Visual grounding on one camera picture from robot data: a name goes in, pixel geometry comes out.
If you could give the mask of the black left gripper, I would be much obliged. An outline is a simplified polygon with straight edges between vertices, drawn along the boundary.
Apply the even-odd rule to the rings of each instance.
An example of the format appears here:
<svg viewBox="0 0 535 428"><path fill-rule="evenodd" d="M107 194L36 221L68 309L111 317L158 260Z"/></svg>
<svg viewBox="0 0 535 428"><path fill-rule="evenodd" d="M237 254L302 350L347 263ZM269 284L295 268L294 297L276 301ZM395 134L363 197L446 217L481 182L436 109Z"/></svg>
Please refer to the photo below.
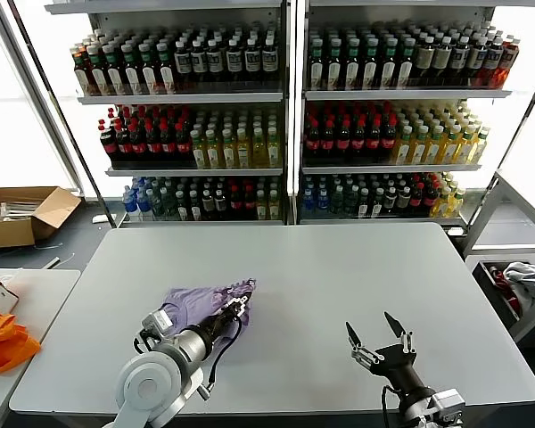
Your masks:
<svg viewBox="0 0 535 428"><path fill-rule="evenodd" d="M249 308L247 307L249 300L249 294L234 297L222 307L222 310L202 320L202 330L210 337L211 342L227 336L232 325L237 323L239 319L249 319Z"/></svg>

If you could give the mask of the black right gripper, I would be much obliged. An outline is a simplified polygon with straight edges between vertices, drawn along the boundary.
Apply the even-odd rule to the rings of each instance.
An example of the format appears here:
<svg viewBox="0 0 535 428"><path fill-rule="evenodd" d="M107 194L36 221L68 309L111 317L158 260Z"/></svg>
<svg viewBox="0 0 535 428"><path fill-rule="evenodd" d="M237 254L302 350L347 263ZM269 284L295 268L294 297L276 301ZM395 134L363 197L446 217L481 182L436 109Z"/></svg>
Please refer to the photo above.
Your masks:
<svg viewBox="0 0 535 428"><path fill-rule="evenodd" d="M362 344L351 324L347 322L351 357L361 366L372 366L373 375L385 377L401 401L427 398L428 388L413 367L416 360L413 332L407 331L400 321L388 312L384 312L384 316L400 343L380 348L375 354Z"/></svg>

